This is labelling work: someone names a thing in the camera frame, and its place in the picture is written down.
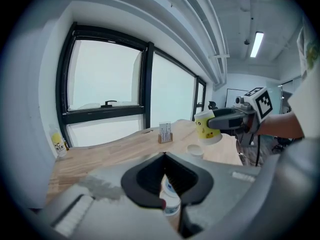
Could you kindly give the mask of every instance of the table top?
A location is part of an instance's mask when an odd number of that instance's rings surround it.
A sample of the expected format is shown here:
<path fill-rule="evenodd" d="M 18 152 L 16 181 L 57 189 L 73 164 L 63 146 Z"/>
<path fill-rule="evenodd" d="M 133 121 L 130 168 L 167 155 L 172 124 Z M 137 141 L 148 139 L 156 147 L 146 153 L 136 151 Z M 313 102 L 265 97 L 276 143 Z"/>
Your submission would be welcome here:
<path fill-rule="evenodd" d="M 94 169 L 159 152 L 185 154 L 187 146 L 191 144 L 202 148 L 205 160 L 242 166 L 234 136 L 222 134 L 222 140 L 218 143 L 203 145 L 198 141 L 195 122 L 189 120 L 172 123 L 171 132 L 173 141 L 162 144 L 158 143 L 159 128 L 156 127 L 137 131 L 106 144 L 70 148 L 65 157 L 55 162 L 46 202 L 48 203 Z"/>

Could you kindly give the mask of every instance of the black chair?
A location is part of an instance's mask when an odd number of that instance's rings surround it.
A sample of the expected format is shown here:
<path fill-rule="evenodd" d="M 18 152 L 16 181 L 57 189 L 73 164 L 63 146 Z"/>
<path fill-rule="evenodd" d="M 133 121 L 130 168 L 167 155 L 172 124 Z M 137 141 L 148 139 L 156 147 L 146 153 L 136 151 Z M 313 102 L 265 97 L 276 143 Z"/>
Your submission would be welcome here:
<path fill-rule="evenodd" d="M 278 144 L 273 147 L 272 151 L 274 150 L 283 151 L 286 146 L 290 145 L 293 142 L 293 140 L 290 140 L 288 138 L 278 137 L 277 140 L 278 140 Z"/>
<path fill-rule="evenodd" d="M 214 101 L 209 101 L 209 106 L 208 106 L 208 108 L 209 108 L 210 110 L 216 110 L 216 109 L 218 109 L 218 108 L 216 107 L 216 103 L 215 103 Z"/>

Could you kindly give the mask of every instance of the forearm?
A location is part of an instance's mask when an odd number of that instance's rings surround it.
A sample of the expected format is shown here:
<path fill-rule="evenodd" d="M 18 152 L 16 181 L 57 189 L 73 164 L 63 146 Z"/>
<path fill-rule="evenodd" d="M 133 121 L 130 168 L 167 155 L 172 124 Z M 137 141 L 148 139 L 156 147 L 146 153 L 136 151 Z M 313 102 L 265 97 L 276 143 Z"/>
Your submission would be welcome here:
<path fill-rule="evenodd" d="M 298 119 L 293 112 L 268 116 L 256 134 L 286 139 L 298 139 L 304 136 Z"/>

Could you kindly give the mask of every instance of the ceiling light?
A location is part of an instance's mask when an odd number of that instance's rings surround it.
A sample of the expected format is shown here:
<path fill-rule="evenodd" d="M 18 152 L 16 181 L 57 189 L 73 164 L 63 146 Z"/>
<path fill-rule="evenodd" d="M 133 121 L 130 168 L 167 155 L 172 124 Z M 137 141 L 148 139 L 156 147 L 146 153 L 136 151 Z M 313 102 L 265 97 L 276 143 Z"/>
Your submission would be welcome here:
<path fill-rule="evenodd" d="M 260 45 L 261 45 L 263 38 L 264 38 L 264 33 L 262 33 L 262 32 L 255 33 L 254 45 L 253 45 L 250 57 L 255 58 L 257 56 L 257 53 L 259 51 L 259 48 L 260 48 Z"/>

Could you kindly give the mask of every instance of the wooden holder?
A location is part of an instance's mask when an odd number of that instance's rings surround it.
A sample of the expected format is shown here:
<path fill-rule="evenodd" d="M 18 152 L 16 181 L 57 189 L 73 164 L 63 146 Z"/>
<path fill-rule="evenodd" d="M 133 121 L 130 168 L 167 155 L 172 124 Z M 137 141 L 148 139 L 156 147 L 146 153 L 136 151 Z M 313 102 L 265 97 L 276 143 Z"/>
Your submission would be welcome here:
<path fill-rule="evenodd" d="M 170 133 L 170 138 L 171 138 L 170 140 L 162 142 L 162 141 L 161 141 L 161 134 L 159 134 L 159 135 L 158 135 L 158 142 L 159 142 L 160 144 L 162 144 L 162 143 L 167 143 L 167 142 L 173 142 L 173 141 L 174 141 L 174 135 L 173 135 L 172 132 Z"/>

